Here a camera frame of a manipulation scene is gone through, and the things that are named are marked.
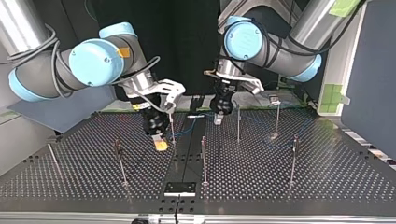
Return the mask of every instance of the metal pin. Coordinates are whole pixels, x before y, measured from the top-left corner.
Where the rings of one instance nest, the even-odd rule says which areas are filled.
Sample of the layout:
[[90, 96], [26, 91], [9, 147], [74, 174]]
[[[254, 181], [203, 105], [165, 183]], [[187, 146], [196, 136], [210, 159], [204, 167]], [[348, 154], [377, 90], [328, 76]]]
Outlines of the metal pin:
[[59, 175], [62, 177], [61, 167], [59, 166], [58, 159], [56, 159], [55, 153], [53, 152], [52, 145], [50, 143], [48, 143], [47, 146], [49, 147], [49, 152], [50, 152], [50, 155], [51, 155], [53, 161], [55, 161], [55, 165], [56, 165], [56, 168], [58, 169]]
[[202, 144], [201, 157], [204, 162], [204, 183], [203, 184], [204, 184], [204, 186], [207, 186], [209, 183], [207, 182], [207, 177], [206, 177], [206, 137], [205, 136], [202, 137], [201, 144]]
[[291, 165], [291, 174], [290, 174], [290, 190], [292, 186], [294, 185], [294, 170], [295, 170], [295, 164], [296, 164], [296, 157], [297, 157], [297, 152], [300, 147], [300, 141], [298, 138], [298, 135], [294, 135], [294, 140], [293, 140], [293, 163]]
[[237, 136], [237, 142], [239, 143], [241, 140], [240, 134], [241, 134], [241, 107], [239, 104], [236, 105], [236, 109], [238, 110], [238, 136]]
[[172, 114], [169, 114], [169, 121], [171, 123], [171, 130], [172, 130], [172, 144], [175, 147], [176, 146], [176, 138], [175, 138], [175, 128], [174, 128], [174, 121], [172, 119]]
[[124, 166], [123, 166], [123, 163], [122, 163], [122, 148], [121, 148], [121, 140], [119, 138], [116, 138], [116, 142], [114, 144], [114, 151], [115, 151], [115, 154], [116, 154], [116, 158], [117, 158], [117, 160], [120, 163], [120, 168], [121, 168], [121, 171], [122, 171], [122, 177], [123, 177], [123, 180], [124, 180], [122, 185], [124, 187], [129, 186], [128, 180], [126, 179]]
[[278, 102], [277, 104], [277, 112], [276, 112], [276, 129], [275, 129], [276, 135], [277, 135], [277, 129], [279, 127], [279, 114], [280, 114], [280, 102]]

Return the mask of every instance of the perforated breadboard table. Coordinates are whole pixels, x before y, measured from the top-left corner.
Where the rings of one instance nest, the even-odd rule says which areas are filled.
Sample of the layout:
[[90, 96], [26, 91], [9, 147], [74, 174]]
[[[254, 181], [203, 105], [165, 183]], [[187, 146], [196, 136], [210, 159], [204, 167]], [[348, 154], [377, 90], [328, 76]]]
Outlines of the perforated breadboard table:
[[[175, 114], [176, 132], [193, 124]], [[305, 109], [242, 111], [221, 126], [198, 119], [177, 148], [157, 152], [138, 114], [102, 114], [0, 177], [1, 212], [78, 212], [236, 216], [396, 217], [396, 173], [330, 121]], [[300, 138], [293, 182], [291, 141]], [[113, 154], [122, 136], [130, 187]], [[206, 137], [208, 186], [200, 140]], [[166, 198], [167, 182], [196, 182], [196, 196]]]

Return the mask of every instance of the robotic arm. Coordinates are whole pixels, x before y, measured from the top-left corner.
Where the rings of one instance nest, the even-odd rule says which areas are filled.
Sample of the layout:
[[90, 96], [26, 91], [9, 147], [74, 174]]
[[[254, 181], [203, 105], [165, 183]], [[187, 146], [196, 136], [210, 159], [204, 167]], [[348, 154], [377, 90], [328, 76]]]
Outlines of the robotic arm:
[[[147, 63], [130, 23], [104, 28], [99, 36], [60, 52], [54, 30], [44, 25], [30, 0], [0, 0], [0, 40], [14, 61], [8, 78], [15, 94], [38, 102], [67, 98], [87, 87], [118, 84], [141, 111], [144, 131], [156, 148], [167, 149], [163, 136], [168, 114], [185, 91], [183, 85], [154, 78], [149, 69], [160, 57]], [[160, 94], [167, 95], [163, 104]]]
[[[336, 0], [311, 0], [286, 39], [269, 34], [253, 19], [229, 17], [218, 66], [214, 71], [205, 71], [206, 75], [217, 79], [216, 96], [210, 103], [216, 113], [215, 124], [220, 125], [223, 116], [232, 113], [232, 97], [238, 85], [253, 94], [264, 91], [258, 79], [245, 74], [245, 63], [253, 63], [299, 82], [306, 82], [316, 75], [322, 64], [320, 53], [330, 47], [320, 49], [345, 19], [332, 14], [335, 3]], [[365, 0], [361, 0], [355, 5], [344, 31], [364, 3]]]

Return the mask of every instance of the small yellow object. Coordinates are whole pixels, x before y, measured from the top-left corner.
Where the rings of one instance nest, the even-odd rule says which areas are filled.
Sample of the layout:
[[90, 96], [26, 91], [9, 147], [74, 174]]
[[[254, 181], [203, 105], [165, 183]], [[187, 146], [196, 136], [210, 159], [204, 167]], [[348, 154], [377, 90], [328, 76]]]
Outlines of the small yellow object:
[[134, 110], [140, 110], [140, 105], [132, 105], [132, 109], [134, 109]]
[[163, 140], [154, 141], [154, 145], [157, 151], [165, 151], [166, 149], [168, 149], [168, 144]]
[[121, 58], [129, 58], [129, 57], [131, 57], [131, 51], [129, 51], [129, 48], [117, 49], [117, 53], [120, 55]]

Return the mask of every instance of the light blue joint cover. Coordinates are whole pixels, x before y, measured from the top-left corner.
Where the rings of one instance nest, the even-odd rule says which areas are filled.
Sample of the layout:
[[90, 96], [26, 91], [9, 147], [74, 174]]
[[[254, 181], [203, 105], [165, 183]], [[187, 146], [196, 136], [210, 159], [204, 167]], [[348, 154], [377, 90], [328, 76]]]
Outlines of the light blue joint cover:
[[39, 101], [52, 99], [52, 98], [39, 96], [26, 89], [18, 80], [15, 68], [12, 69], [12, 71], [9, 73], [8, 81], [9, 81], [9, 87], [12, 89], [12, 91], [24, 101], [39, 102]]
[[132, 27], [131, 23], [126, 21], [107, 26], [99, 31], [99, 36], [101, 38], [106, 38], [112, 35], [134, 35], [137, 37], [134, 32], [134, 27]]
[[115, 81], [125, 61], [119, 49], [104, 39], [90, 39], [75, 46], [69, 56], [70, 69], [81, 83], [99, 87]]
[[231, 16], [226, 23], [231, 27], [224, 36], [224, 46], [228, 54], [237, 60], [249, 60], [262, 49], [262, 32], [249, 21], [250, 18]]
[[322, 59], [320, 55], [317, 55], [315, 60], [311, 63], [311, 65], [303, 71], [300, 75], [295, 77], [290, 77], [291, 80], [299, 81], [299, 82], [307, 82], [311, 80], [318, 72], [322, 63]]

